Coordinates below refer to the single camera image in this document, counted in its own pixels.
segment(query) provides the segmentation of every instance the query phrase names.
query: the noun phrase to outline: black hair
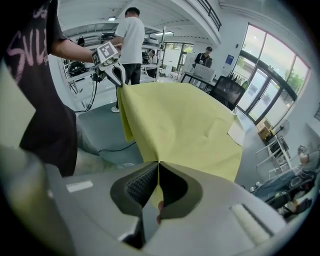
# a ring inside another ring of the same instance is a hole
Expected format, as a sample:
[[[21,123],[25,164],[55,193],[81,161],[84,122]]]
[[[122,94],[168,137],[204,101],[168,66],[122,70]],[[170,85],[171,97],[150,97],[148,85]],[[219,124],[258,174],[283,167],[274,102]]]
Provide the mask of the black hair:
[[[136,7],[130,7],[128,8],[126,11],[125,11],[125,15],[127,16],[127,14],[130,13],[130,14],[136,14],[136,15],[140,15],[140,10]]]

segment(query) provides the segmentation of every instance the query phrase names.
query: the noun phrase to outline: man wearing cap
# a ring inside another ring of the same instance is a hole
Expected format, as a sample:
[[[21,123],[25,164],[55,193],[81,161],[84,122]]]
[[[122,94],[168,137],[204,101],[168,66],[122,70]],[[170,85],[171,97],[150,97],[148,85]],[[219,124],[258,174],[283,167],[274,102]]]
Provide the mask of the man wearing cap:
[[[196,67],[196,64],[200,64],[205,66],[207,61],[209,60],[210,56],[209,54],[212,52],[212,47],[208,46],[205,49],[205,53],[199,53],[197,57],[194,60],[194,64],[192,65],[194,68]]]

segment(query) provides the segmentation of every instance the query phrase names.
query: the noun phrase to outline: gray pants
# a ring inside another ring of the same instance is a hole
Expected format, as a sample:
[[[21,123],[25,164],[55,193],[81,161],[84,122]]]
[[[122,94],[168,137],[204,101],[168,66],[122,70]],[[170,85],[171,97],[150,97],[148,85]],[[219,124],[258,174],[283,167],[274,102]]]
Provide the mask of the gray pants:
[[[98,150],[90,143],[83,129],[76,120],[78,152],[73,175],[102,173],[115,170],[117,166],[99,156]]]

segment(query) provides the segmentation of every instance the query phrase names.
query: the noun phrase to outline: black pants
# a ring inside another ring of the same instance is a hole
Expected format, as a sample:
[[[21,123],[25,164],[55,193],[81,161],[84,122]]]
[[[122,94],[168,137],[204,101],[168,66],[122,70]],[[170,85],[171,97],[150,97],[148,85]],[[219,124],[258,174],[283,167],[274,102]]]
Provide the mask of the black pants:
[[[147,69],[146,71],[149,75],[149,77],[151,78],[156,78],[156,75],[157,75],[157,69],[154,68],[154,69]]]
[[[129,81],[131,81],[131,85],[140,84],[140,76],[141,76],[141,64],[123,64],[125,69],[125,81],[124,83],[127,85]],[[114,70],[114,74],[120,78],[120,71],[118,69]],[[116,96],[116,105],[115,107],[118,109],[118,95]]]

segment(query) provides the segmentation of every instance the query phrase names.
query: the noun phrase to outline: black metal railing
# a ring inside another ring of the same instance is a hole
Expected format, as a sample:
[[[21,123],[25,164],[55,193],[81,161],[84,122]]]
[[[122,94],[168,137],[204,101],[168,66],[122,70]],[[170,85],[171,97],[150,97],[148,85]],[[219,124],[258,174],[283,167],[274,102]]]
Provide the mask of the black metal railing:
[[[213,21],[213,23],[215,24],[216,28],[219,31],[222,24],[215,10],[211,7],[211,4],[208,2],[208,0],[197,0],[197,1],[200,3],[200,5],[202,5],[202,7],[208,13],[209,17],[211,18],[211,20]]]
[[[314,117],[320,121],[320,107],[319,107],[318,111],[315,113]]]

